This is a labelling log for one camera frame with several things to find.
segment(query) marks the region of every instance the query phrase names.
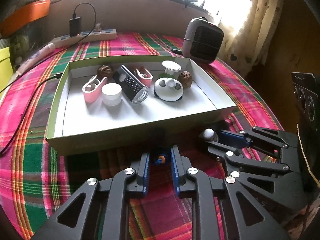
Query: power strip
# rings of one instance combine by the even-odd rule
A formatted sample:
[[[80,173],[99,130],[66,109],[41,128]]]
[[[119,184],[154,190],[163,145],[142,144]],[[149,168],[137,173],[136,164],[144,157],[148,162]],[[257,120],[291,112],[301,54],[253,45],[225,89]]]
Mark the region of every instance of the power strip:
[[[69,46],[73,43],[76,43],[79,38],[86,36],[89,32],[81,32],[80,35],[70,37],[70,35],[65,35],[62,37],[58,37],[53,39],[51,42],[55,45],[55,48],[61,48],[64,46]],[[116,29],[108,29],[102,30],[101,32],[92,32],[83,39],[81,42],[90,42],[90,41],[109,41],[115,40],[117,38],[117,31]]]

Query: pink tape dispenser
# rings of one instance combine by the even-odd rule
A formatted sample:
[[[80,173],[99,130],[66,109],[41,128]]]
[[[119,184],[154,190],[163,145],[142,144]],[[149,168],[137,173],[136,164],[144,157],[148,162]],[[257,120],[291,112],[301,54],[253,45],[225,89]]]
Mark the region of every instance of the pink tape dispenser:
[[[139,69],[134,69],[135,76],[144,84],[146,87],[150,88],[152,84],[153,76],[146,70],[145,67],[141,66]]]
[[[84,95],[84,101],[87,103],[93,103],[101,95],[102,87],[107,83],[108,78],[105,77],[101,81],[98,79],[98,75],[92,77],[88,83],[82,87]]]

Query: black cable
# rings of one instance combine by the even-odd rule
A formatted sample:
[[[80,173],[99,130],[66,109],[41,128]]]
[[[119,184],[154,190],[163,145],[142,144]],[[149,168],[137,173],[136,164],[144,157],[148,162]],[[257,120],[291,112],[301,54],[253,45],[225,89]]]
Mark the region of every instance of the black cable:
[[[31,102],[32,102],[34,96],[36,95],[36,92],[38,91],[38,89],[39,89],[44,83],[46,83],[47,81],[52,80],[52,79],[59,79],[59,78],[61,78],[61,76],[62,76],[62,73],[55,74],[54,76],[43,80],[43,81],[36,87],[36,89],[35,89],[35,91],[33,92],[31,98],[29,99],[29,102],[28,102],[28,104],[27,104],[27,107],[24,109],[24,112],[23,112],[23,114],[22,114],[22,116],[21,116],[21,120],[20,120],[20,122],[19,122],[16,130],[14,131],[14,133],[13,133],[12,137],[10,138],[9,142],[8,142],[8,143],[6,144],[6,146],[4,146],[4,148],[1,150],[0,155],[2,155],[2,154],[7,150],[7,148],[10,146],[10,144],[11,144],[12,141],[13,141],[13,139],[14,139],[15,136],[17,135],[17,133],[18,133],[18,131],[19,131],[19,128],[20,128],[20,125],[22,124],[23,119],[25,118],[25,116],[26,116],[26,114],[27,114],[27,111],[28,111],[28,109],[29,109],[29,107],[30,107],[30,105],[31,105]]]
[[[27,69],[24,73],[22,73],[22,74],[21,74],[20,76],[18,76],[14,81],[12,81],[12,82],[11,82],[10,84],[8,84],[4,89],[2,89],[2,90],[0,91],[0,94],[1,94],[3,91],[5,91],[8,87],[10,87],[13,83],[15,83],[15,82],[18,81],[20,78],[22,78],[25,74],[27,74],[31,69],[34,69],[35,67],[39,66],[40,64],[42,64],[43,62],[45,62],[45,61],[48,60],[49,58],[51,58],[51,57],[59,54],[60,52],[63,52],[63,51],[65,51],[65,50],[67,50],[67,49],[70,49],[72,46],[74,46],[74,45],[76,45],[77,43],[83,41],[86,37],[88,37],[88,36],[90,35],[90,33],[93,32],[93,30],[94,30],[94,28],[95,28],[95,26],[96,26],[96,21],[97,21],[97,13],[96,13],[96,10],[95,10],[95,8],[93,7],[92,4],[87,3],[87,2],[78,4],[78,5],[76,6],[76,8],[77,8],[79,5],[81,5],[81,4],[88,4],[88,5],[90,5],[90,6],[93,8],[93,11],[94,11],[94,25],[93,25],[92,30],[91,30],[86,36],[84,36],[83,38],[81,38],[79,41],[71,44],[70,46],[66,47],[65,49],[62,49],[62,50],[60,50],[60,51],[52,54],[52,55],[49,56],[49,57],[46,57],[44,60],[40,61],[39,63],[37,63],[37,64],[35,64],[35,65],[33,65],[31,68]]]

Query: wall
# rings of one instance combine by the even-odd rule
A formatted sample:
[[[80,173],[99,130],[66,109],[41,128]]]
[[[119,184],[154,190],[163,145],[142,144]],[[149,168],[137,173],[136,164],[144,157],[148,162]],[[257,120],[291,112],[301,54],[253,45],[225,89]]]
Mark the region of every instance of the wall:
[[[212,17],[195,8],[169,0],[61,0],[52,3],[47,16],[47,40],[69,33],[69,19],[76,5],[91,3],[97,11],[97,23],[118,32],[143,32],[172,35],[183,38],[191,19]],[[89,5],[78,7],[77,16],[82,16],[82,30],[93,26],[94,13]]]
[[[284,129],[297,131],[291,72],[320,75],[320,25],[303,0],[284,0],[265,66],[255,66],[247,81],[261,95]]]

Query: walnut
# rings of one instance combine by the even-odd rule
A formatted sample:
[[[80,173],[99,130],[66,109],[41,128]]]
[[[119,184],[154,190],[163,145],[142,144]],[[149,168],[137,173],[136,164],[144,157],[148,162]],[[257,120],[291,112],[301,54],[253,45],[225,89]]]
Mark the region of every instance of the walnut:
[[[110,79],[112,78],[113,73],[114,71],[110,66],[102,66],[97,70],[97,75],[100,79],[103,79],[104,77],[107,77],[108,79]]]
[[[182,84],[184,89],[190,88],[193,81],[192,76],[188,71],[181,72],[177,80]]]

